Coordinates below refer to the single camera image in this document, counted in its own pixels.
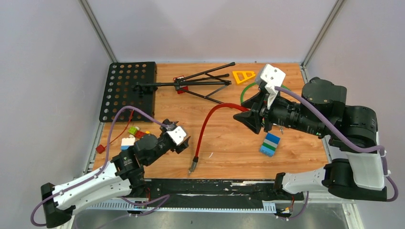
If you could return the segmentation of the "silver keys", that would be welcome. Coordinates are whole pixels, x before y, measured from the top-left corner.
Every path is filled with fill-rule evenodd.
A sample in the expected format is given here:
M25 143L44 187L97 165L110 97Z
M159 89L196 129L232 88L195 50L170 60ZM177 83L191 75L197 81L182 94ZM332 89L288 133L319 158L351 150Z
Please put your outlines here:
M284 134L284 127L277 125L277 128L279 129L279 131L283 135Z

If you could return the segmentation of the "red cable lock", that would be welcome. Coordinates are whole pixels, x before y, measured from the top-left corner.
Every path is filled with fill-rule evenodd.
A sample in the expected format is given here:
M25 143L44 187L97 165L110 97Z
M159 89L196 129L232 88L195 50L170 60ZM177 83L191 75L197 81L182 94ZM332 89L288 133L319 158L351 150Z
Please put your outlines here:
M224 103L209 111L201 126L188 176L236 177L237 158L248 149L249 143L243 135L245 126L233 119L233 112L248 110L238 104Z

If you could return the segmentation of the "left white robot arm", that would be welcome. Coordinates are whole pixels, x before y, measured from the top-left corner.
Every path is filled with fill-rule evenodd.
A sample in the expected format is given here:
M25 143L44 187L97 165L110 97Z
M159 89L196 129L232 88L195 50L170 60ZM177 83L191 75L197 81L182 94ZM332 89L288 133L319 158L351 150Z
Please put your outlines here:
M45 225L55 228L87 207L111 198L146 192L144 168L168 151L181 153L189 146L190 137L176 122L164 120L160 136L145 134L122 150L101 168L71 182L41 186Z

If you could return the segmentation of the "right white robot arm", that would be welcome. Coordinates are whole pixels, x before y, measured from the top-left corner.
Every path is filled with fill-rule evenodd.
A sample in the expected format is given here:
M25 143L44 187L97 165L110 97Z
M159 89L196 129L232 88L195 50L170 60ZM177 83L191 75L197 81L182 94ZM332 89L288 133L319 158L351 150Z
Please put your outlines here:
M246 111L234 115L254 133L270 131L273 125L294 129L322 139L342 151L324 167L303 173L278 173L273 194L285 199L302 191L326 190L332 195L353 200L386 202L384 183L387 163L378 145L375 111L369 107L347 105L347 89L318 77L304 84L301 95L290 101L277 94L271 105L264 87L242 103Z

